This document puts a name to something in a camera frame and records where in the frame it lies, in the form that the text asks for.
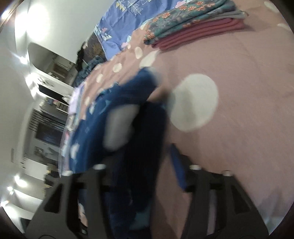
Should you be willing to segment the white cabinet shelf unit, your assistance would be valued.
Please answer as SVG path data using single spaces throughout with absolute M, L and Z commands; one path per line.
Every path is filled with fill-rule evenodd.
M 30 164 L 57 166 L 75 65 L 33 42 L 28 45 L 26 58 L 30 66 L 26 81 L 34 102 L 26 115 L 23 168 L 28 170 Z

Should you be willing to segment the lilac folded cloth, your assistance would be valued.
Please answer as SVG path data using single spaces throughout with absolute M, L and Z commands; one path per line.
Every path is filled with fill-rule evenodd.
M 78 87 L 74 88 L 68 107 L 68 115 L 76 115 L 80 112 L 81 100 L 86 84 L 82 82 Z

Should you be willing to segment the dark brown patterned pillow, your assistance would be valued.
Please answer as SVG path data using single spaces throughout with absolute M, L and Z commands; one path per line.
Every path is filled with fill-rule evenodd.
M 106 61 L 103 47 L 94 32 L 92 32 L 92 34 L 84 42 L 82 49 L 84 50 L 83 60 L 86 63 L 90 62 L 96 56 L 100 56 L 104 61 Z

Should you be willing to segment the navy fleece star pajama top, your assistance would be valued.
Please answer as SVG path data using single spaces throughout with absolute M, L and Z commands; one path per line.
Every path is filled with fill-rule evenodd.
M 83 173 L 104 164 L 103 199 L 113 238 L 151 238 L 150 215 L 166 112 L 148 100 L 160 85 L 152 67 L 103 90 L 63 139 L 59 173 Z

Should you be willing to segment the teal knitted garment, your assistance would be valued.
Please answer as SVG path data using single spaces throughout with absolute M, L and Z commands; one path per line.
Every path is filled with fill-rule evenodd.
M 72 87 L 78 87 L 85 79 L 89 76 L 89 74 L 94 70 L 94 68 L 105 62 L 105 58 L 97 55 L 92 60 L 90 60 L 85 68 L 83 68 L 75 77 Z

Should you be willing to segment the floral folded garment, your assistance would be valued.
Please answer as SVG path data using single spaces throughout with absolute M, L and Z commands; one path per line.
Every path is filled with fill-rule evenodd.
M 244 19 L 247 14 L 233 1 L 189 1 L 155 16 L 146 28 L 145 45 L 154 45 L 163 38 L 183 29 L 224 18 Z

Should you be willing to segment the pink dotted deer bedspread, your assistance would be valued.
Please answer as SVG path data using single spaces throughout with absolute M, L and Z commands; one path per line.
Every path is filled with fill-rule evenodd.
M 125 50 L 85 79 L 80 112 L 70 115 L 65 138 L 103 90 L 154 68 L 160 85 L 148 98 L 166 112 L 162 155 L 151 206 L 151 238 L 181 238 L 191 194 L 177 183 L 170 158 L 175 144 L 193 164 L 228 170 L 259 211 L 267 238 L 293 238 L 293 3 L 233 1 L 245 27 L 172 47 L 143 42 L 138 27 Z M 87 234 L 86 190 L 78 196 Z

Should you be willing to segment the red folded garment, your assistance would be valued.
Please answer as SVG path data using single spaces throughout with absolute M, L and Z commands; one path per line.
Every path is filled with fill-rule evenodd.
M 241 30 L 245 27 L 242 19 L 224 18 L 220 20 L 207 21 L 184 28 L 176 33 L 164 37 L 158 42 L 152 44 L 152 48 L 167 50 L 172 47 L 190 42 L 192 40 L 217 35 L 220 33 Z

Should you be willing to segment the purple tree-print pillow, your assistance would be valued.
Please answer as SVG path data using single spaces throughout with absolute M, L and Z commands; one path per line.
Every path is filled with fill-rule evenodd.
M 114 1 L 94 28 L 106 59 L 122 51 L 132 32 L 144 22 L 173 9 L 176 4 L 173 0 Z

